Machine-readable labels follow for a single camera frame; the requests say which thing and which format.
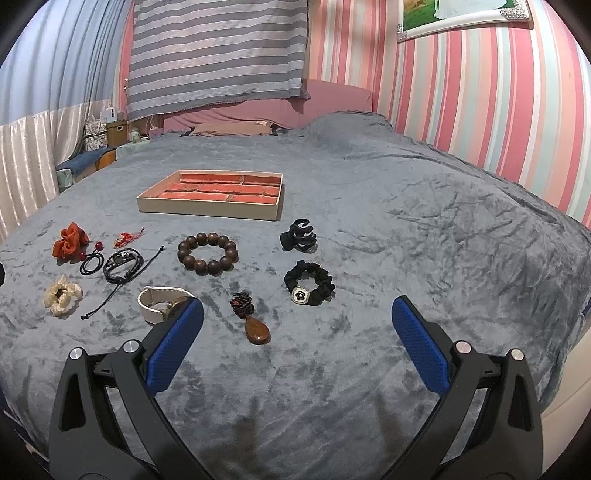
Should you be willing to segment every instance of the silver screw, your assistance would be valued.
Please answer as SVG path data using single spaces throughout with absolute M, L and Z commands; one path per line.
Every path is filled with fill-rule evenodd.
M 70 358 L 72 360 L 78 360 L 81 356 L 82 356 L 82 348 L 80 348 L 80 347 L 73 348 L 72 351 L 70 352 Z
M 456 343 L 456 350 L 460 353 L 470 353 L 472 351 L 472 345 L 468 342 L 458 342 Z
M 127 353 L 134 353 L 139 348 L 139 343 L 137 340 L 128 340 L 123 344 L 123 350 Z
M 517 361 L 523 360 L 525 358 L 525 355 L 523 354 L 523 352 L 521 350 L 519 350 L 518 348 L 514 348 L 511 351 L 511 356 Z

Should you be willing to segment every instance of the green grass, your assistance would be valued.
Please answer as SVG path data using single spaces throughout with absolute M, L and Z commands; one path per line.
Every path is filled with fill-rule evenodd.
M 503 8 L 513 8 L 514 6 L 513 0 L 507 0 Z M 434 15 L 435 0 L 423 0 L 421 5 L 404 14 L 404 29 L 410 30 L 421 25 L 439 21 Z

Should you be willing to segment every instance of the white watch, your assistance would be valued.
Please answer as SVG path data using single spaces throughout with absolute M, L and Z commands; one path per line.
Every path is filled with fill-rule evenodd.
M 186 297 L 193 297 L 191 292 L 177 287 L 144 287 L 138 295 L 139 309 L 146 322 L 156 325 L 166 320 L 166 315 L 176 300 L 184 300 Z M 166 303 L 165 309 L 152 308 L 158 303 Z

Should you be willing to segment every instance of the wooden pendant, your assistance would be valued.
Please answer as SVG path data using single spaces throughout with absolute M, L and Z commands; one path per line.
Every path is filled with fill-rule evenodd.
M 244 331 L 248 341 L 254 345 L 264 345 L 271 340 L 271 332 L 269 332 L 267 325 L 254 317 L 246 317 Z

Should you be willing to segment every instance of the framed wedding photo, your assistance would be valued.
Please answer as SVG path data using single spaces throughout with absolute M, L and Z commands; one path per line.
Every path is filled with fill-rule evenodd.
M 398 41 L 487 23 L 529 21 L 527 0 L 398 0 Z

